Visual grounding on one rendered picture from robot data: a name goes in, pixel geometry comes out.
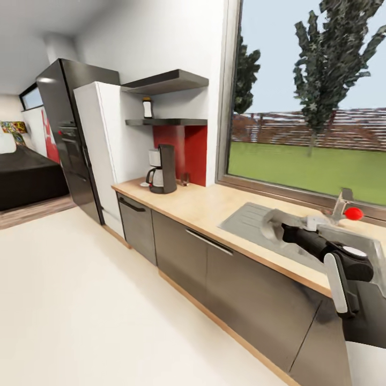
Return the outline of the paper coffee filter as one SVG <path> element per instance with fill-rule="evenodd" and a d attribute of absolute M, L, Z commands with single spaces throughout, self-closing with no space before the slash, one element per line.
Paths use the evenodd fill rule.
<path fill-rule="evenodd" d="M 263 235 L 280 248 L 288 245 L 283 240 L 285 229 L 282 227 L 282 223 L 293 226 L 292 218 L 287 213 L 279 209 L 273 209 L 263 218 L 260 224 Z"/>

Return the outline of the bottle of coffee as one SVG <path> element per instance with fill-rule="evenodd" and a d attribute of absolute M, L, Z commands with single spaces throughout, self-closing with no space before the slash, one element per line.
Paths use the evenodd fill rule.
<path fill-rule="evenodd" d="M 154 112 L 153 112 L 153 100 L 152 98 L 144 98 L 143 100 L 144 108 L 145 108 L 145 116 L 144 118 L 147 119 L 154 119 Z"/>

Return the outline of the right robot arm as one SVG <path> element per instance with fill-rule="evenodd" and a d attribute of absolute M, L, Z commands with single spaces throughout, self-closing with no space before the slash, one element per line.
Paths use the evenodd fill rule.
<path fill-rule="evenodd" d="M 282 223 L 283 240 L 294 243 L 325 266 L 347 348 L 352 386 L 386 386 L 386 297 L 374 283 L 368 256 L 319 235 L 330 218 L 305 216 L 300 227 Z"/>

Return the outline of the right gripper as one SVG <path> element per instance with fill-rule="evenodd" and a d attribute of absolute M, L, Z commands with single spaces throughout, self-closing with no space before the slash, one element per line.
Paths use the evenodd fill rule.
<path fill-rule="evenodd" d="M 322 238 L 322 236 L 319 235 L 319 230 L 307 231 L 300 227 L 287 226 L 285 223 L 282 223 L 282 227 L 285 229 L 283 240 L 286 243 L 297 244 L 307 252 L 309 252 L 309 245 L 313 240 Z"/>

